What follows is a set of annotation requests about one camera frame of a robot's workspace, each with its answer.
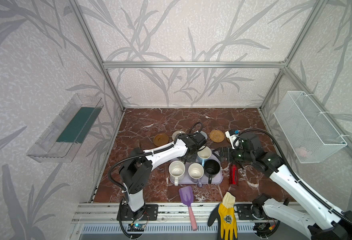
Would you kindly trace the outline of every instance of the black mug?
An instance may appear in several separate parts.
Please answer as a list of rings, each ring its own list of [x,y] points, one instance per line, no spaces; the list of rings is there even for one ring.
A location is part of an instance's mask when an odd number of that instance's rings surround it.
[[[214,160],[209,159],[204,163],[204,174],[208,177],[208,183],[212,184],[212,178],[220,172],[220,164]]]

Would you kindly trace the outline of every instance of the work glove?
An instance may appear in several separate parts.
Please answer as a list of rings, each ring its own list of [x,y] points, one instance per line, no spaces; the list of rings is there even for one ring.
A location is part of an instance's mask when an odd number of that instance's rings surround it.
[[[235,217],[235,209],[233,205],[235,197],[227,192],[223,198],[222,203],[218,204],[208,219],[208,226],[212,226],[214,221],[218,220],[217,239],[218,240],[233,240],[237,239],[237,223]]]

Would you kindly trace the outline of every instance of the red marble surface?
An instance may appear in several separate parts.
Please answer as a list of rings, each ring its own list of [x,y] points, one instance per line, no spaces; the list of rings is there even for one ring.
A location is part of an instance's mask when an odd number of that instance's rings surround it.
[[[121,189],[112,184],[106,174],[110,166],[126,158],[130,151],[137,147],[137,140],[140,141],[141,149],[152,149],[155,147],[152,140],[158,133],[166,133],[171,141],[174,131],[187,132],[198,121],[203,122],[203,131],[208,135],[214,129],[222,132],[249,127],[265,129],[256,108],[127,109],[94,202],[120,201]],[[275,151],[269,137],[260,134],[260,140],[265,151]],[[206,145],[215,149],[230,146],[230,143],[226,140],[215,143],[208,138]],[[148,184],[144,188],[145,202],[181,202],[178,189],[186,185],[175,186],[170,182],[169,164],[167,162],[152,171]],[[228,162],[222,162],[221,166],[223,181],[220,185],[204,184],[202,188],[192,185],[195,202],[221,202],[226,191],[230,191],[237,202],[251,202],[261,193],[266,193],[277,201],[283,201],[289,196],[279,185],[250,165],[244,166],[245,170],[239,170],[238,186],[230,187]],[[112,173],[112,177],[121,182],[117,169]]]

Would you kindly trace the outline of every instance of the red bottle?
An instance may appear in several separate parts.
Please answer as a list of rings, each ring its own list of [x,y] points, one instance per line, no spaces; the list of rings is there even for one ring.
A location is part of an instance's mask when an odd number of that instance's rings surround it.
[[[230,166],[229,185],[231,187],[236,187],[238,185],[238,168],[236,164]]]

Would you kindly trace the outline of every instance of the leaf pattern wallpaper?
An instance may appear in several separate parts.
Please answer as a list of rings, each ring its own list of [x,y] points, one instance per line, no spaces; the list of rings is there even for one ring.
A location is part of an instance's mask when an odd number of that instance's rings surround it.
[[[73,94],[104,108],[72,163],[26,156]],[[0,0],[0,239],[62,239],[121,116],[66,1]]]
[[[104,61],[282,61],[314,5],[286,0],[79,3]],[[109,69],[127,107],[257,107],[277,71]]]
[[[290,67],[352,137],[352,0],[327,2]],[[352,159],[348,153],[342,149],[321,163],[301,164],[274,119],[274,110],[286,91],[295,90],[285,76],[263,113],[300,176],[332,203],[352,210]]]

